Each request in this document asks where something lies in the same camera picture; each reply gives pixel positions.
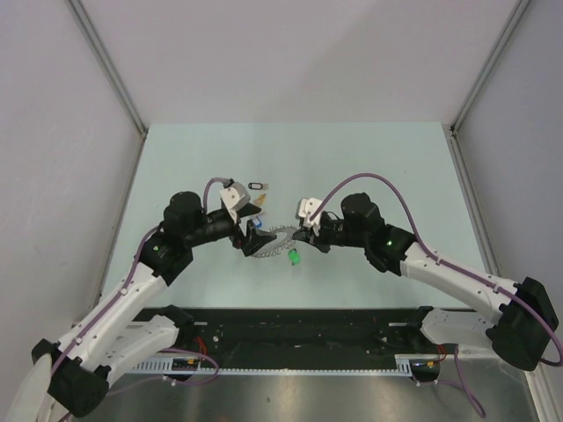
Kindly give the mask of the aluminium side rail right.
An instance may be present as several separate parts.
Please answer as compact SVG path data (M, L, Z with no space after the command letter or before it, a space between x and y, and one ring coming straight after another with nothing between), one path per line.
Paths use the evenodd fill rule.
M488 273L507 278L508 276L501 269L500 261L494 250L492 238L486 225L484 208L482 207L477 190L473 184L472 176L470 175L464 159L458 136L448 125L445 126L444 133L450 149L452 162L457 172L462 194L472 220L472 227L475 237L477 238L479 252L482 257L484 267ZM533 372L525 372L525 376L530 389L532 404L534 405L538 419L540 421L547 421L548 418L545 413L544 399L540 396L541 382L544 380L542 370L543 368L538 366Z

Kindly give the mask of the green key tag with key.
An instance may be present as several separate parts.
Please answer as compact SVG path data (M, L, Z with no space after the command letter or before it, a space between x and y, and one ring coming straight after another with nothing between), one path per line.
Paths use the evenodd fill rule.
M296 249L289 250L288 257L291 262L291 265L293 266L296 266L301 262L300 254L297 252Z

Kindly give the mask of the aluminium frame post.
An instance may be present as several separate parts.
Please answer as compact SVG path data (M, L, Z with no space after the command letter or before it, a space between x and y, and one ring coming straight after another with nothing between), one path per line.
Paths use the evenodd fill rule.
M472 84L472 87L465 96L454 120L450 124L450 132L453 135L457 135L461 127L464 125L468 114L479 99L482 91L485 89L486 84L495 71L495 68L499 65L502 56L505 54L505 50L508 48L509 42L514 37L516 30L522 23L532 4L533 2L531 0L518 0L515 3L514 8L508 16L508 20L501 29L500 35L497 37L491 51L485 59L484 64L481 66L476 80Z
M99 31L91 19L84 2L80 0L66 0L65 4L72 18L77 23L78 29L105 75L107 82L110 84L115 97L135 127L136 132L145 139L148 133L148 127L135 106L128 88L116 68L104 41L100 37Z

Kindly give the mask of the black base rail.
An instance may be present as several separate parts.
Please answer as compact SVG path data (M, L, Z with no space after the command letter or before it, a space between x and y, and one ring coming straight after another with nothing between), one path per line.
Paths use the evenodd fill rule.
M137 323L154 316L177 316L184 328L177 345L198 346L224 366L242 360L295 363L334 358L353 363L396 354L449 352L427 340L415 326L416 309L195 309L147 308Z

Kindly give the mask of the brass key with tan tag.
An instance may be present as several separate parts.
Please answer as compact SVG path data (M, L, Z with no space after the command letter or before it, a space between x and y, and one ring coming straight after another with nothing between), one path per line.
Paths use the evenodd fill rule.
M256 198L255 204L256 204L258 207L262 207L263 204L264 204L264 202L266 201L266 198L267 198L267 195L266 195L265 193L260 194L260 195Z

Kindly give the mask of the black key tag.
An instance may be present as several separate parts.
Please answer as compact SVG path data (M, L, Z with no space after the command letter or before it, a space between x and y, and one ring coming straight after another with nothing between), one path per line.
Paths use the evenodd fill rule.
M266 191L269 188L269 184L261 182L250 182L247 186L253 191Z

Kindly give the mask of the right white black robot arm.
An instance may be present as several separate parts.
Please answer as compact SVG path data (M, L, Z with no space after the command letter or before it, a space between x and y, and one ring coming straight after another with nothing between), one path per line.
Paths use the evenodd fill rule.
M522 282L480 273L449 261L414 233L384 221L366 193L348 195L342 216L332 218L321 200L298 202L299 228L294 240L327 253L334 246L360 248L381 273L423 282L477 313L425 308L420 322L406 330L406 343L417 353L435 344L466 344L492 349L509 365L533 371L543 362L559 319L544 285L527 277Z

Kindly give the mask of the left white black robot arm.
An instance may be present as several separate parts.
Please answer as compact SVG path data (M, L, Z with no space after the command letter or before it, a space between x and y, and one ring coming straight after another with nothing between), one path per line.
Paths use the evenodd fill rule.
M140 329L128 325L193 262L194 248L228 239L251 256L274 241L273 234L251 222L261 209L243 185L230 180L219 196L221 206L208 211L205 195L174 194L162 221L143 236L127 275L109 296L58 340L42 339L35 345L33 362L50 363L40 402L49 397L68 415L83 418L135 364L164 349L182 352L193 344L188 315L177 308L154 316Z

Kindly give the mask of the right aluminium frame post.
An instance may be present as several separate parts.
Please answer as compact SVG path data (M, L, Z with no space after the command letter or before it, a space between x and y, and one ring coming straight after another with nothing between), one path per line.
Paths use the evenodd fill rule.
M453 135L457 135L461 127L464 125L468 114L479 99L482 91L485 89L486 84L495 71L495 68L499 65L502 56L505 54L505 50L508 48L509 42L514 37L516 30L522 23L532 4L533 2L531 0L518 0L515 3L514 8L508 16L508 20L501 29L500 35L497 37L491 51L485 59L484 64L481 66L476 80L472 84L472 87L465 96L454 120L450 124L450 132Z

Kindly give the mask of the blue key tag right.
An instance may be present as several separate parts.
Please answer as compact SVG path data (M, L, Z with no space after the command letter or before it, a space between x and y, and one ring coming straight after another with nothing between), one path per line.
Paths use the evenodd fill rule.
M263 221L260 219L260 217L258 215L256 215L253 220L252 223L254 224L254 226L257 229L260 229L263 226Z

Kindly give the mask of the left aluminium frame post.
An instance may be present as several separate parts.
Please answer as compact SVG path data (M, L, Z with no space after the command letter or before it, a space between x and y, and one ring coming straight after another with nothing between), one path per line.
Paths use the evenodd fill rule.
M105 75L107 82L110 84L115 97L135 127L136 132L145 139L148 133L148 127L135 106L128 88L116 68L104 41L100 37L99 31L91 19L84 2L80 0L66 0L65 4L72 18L77 23L78 29Z

